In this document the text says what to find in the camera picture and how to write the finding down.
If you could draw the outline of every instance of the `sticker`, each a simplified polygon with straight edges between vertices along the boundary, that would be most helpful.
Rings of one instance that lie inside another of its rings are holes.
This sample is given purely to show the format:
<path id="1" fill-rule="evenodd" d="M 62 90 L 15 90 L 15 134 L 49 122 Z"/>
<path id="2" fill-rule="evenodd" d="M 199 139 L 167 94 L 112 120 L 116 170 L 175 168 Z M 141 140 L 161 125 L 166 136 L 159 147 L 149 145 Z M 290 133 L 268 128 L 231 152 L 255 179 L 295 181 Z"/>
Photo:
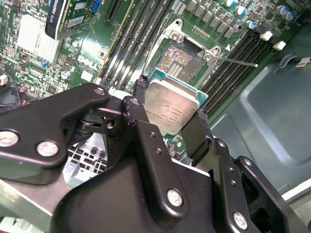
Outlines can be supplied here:
<path id="1" fill-rule="evenodd" d="M 311 63 L 311 57 L 304 57 L 301 61 L 296 65 L 296 67 L 304 67 L 307 63 Z"/>
<path id="2" fill-rule="evenodd" d="M 68 21 L 68 24 L 67 24 L 67 28 L 70 28 L 74 25 L 77 25 L 79 23 L 82 23 L 83 22 L 83 19 L 84 19 L 84 16 L 81 16 L 81 17 L 77 17 L 77 18 L 74 18 L 74 19 L 71 19 Z"/>
<path id="3" fill-rule="evenodd" d="M 84 79 L 88 82 L 90 82 L 93 78 L 93 75 L 91 73 L 88 73 L 87 71 L 83 70 L 82 74 L 81 74 L 81 79 Z"/>
<path id="4" fill-rule="evenodd" d="M 86 2 L 81 2 L 81 3 L 77 3 L 74 7 L 75 10 L 80 10 L 80 9 L 83 9 L 85 8 L 86 6 Z"/>

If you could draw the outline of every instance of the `motherboard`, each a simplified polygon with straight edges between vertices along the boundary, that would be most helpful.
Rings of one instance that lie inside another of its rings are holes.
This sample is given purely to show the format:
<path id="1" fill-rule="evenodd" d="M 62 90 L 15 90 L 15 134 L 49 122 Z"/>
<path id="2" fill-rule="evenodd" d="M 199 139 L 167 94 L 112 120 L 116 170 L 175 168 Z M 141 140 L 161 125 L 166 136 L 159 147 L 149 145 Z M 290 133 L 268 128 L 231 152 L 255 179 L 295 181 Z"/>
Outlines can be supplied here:
<path id="1" fill-rule="evenodd" d="M 160 70 L 170 77 L 156 81 L 161 88 L 208 96 L 188 99 L 213 120 L 310 21 L 310 9 L 310 0 L 0 0 L 0 69 L 29 100 L 87 82 L 131 92 Z M 165 137 L 176 157 L 185 151 L 181 127 Z"/>

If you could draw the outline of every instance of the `bolt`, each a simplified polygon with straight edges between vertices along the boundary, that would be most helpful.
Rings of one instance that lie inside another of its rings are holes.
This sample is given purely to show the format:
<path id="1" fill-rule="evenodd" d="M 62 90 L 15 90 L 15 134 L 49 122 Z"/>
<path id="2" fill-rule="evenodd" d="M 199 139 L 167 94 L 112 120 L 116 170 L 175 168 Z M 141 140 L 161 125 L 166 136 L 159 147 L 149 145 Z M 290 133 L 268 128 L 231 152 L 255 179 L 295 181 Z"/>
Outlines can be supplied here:
<path id="1" fill-rule="evenodd" d="M 181 206 L 183 204 L 183 198 L 180 195 L 180 193 L 178 193 L 177 191 L 170 189 L 167 192 L 167 198 L 169 199 L 169 202 L 173 205 L 173 206 Z"/>
<path id="2" fill-rule="evenodd" d="M 247 229 L 247 222 L 246 219 L 243 217 L 243 215 L 241 215 L 239 212 L 234 212 L 233 218 L 238 227 L 240 227 L 243 230 Z"/>
<path id="3" fill-rule="evenodd" d="M 172 34 L 172 39 L 173 39 L 174 41 L 178 41 L 179 38 L 180 38 L 180 36 L 179 36 L 178 33 L 173 33 L 173 34 Z"/>
<path id="4" fill-rule="evenodd" d="M 218 143 L 221 147 L 225 147 L 225 144 L 222 141 L 218 141 Z"/>
<path id="5" fill-rule="evenodd" d="M 0 147 L 10 147 L 18 142 L 18 135 L 11 131 L 0 132 Z"/>
<path id="6" fill-rule="evenodd" d="M 209 54 L 207 54 L 207 55 L 204 56 L 204 60 L 205 60 L 206 62 L 211 61 L 211 59 L 212 59 L 212 56 L 209 55 Z"/>
<path id="7" fill-rule="evenodd" d="M 104 96 L 104 95 L 105 95 L 104 90 L 102 90 L 102 89 L 99 88 L 99 87 L 95 88 L 94 91 L 95 91 L 97 94 L 101 95 L 101 96 Z"/>
<path id="8" fill-rule="evenodd" d="M 130 101 L 131 101 L 133 104 L 139 105 L 139 102 L 137 101 L 137 99 L 130 99 Z"/>
<path id="9" fill-rule="evenodd" d="M 37 146 L 37 152 L 44 157 L 54 156 L 58 153 L 58 146 L 53 142 L 44 141 Z"/>
<path id="10" fill-rule="evenodd" d="M 244 159 L 244 161 L 245 161 L 245 163 L 246 163 L 247 165 L 249 165 L 249 166 L 252 165 L 251 161 L 249 161 L 248 159 Z"/>

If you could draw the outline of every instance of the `white heatsink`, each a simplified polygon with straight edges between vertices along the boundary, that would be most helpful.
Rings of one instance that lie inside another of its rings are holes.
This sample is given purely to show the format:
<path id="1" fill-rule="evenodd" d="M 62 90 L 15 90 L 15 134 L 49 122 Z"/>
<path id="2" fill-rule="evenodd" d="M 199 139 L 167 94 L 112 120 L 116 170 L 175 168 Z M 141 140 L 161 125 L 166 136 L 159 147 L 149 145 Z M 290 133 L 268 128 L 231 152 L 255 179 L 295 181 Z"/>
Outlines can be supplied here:
<path id="1" fill-rule="evenodd" d="M 45 23 L 32 17 L 21 17 L 17 46 L 23 52 L 42 61 L 54 65 L 57 61 L 63 41 L 53 40 L 44 32 Z"/>

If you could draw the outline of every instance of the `gray metal panel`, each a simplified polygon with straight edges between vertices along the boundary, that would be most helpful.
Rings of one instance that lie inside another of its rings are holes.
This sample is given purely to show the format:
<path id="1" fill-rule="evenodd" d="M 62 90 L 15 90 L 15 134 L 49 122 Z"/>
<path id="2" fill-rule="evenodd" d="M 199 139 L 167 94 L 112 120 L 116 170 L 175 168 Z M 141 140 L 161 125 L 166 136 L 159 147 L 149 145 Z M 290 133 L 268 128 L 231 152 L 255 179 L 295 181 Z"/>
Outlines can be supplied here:
<path id="1" fill-rule="evenodd" d="M 311 56 L 311 27 L 282 52 Z M 266 66 L 212 124 L 233 157 L 250 157 L 283 194 L 311 177 L 311 65 Z"/>

